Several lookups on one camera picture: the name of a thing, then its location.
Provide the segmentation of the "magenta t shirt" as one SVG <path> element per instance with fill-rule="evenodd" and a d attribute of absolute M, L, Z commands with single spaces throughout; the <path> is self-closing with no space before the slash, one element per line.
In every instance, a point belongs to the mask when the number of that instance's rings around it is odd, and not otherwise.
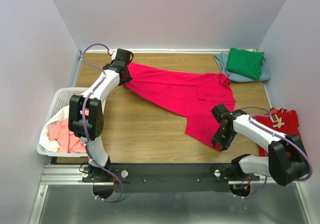
<path fill-rule="evenodd" d="M 140 97 L 186 118 L 185 133 L 220 152 L 221 145 L 212 144 L 219 123 L 211 110 L 224 104 L 235 107 L 230 80 L 222 73 L 184 73 L 131 63 L 132 80 L 125 86 Z"/>

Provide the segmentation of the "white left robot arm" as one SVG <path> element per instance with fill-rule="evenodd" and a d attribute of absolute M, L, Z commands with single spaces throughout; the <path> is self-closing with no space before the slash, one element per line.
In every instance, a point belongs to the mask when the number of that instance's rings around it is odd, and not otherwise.
<path fill-rule="evenodd" d="M 82 172 L 83 179 L 101 182 L 114 176 L 101 138 L 104 104 L 114 88 L 132 80 L 128 66 L 134 57 L 131 51 L 125 49 L 117 49 L 109 55 L 111 62 L 104 67 L 90 65 L 99 69 L 100 76 L 83 94 L 71 96 L 68 111 L 68 129 L 80 138 L 88 156 L 88 167 Z"/>

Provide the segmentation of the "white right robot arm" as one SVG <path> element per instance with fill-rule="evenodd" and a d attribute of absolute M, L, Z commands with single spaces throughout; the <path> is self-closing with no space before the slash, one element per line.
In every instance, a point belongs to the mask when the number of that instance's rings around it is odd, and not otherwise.
<path fill-rule="evenodd" d="M 247 174 L 271 177 L 277 184 L 286 186 L 303 182 L 313 174 L 302 139 L 296 134 L 284 134 L 256 121 L 241 109 L 229 111 L 224 104 L 215 106 L 212 115 L 219 128 L 212 138 L 214 147 L 227 150 L 237 134 L 254 141 L 266 152 L 266 157 L 241 155 L 231 162 L 230 175 L 241 180 Z"/>

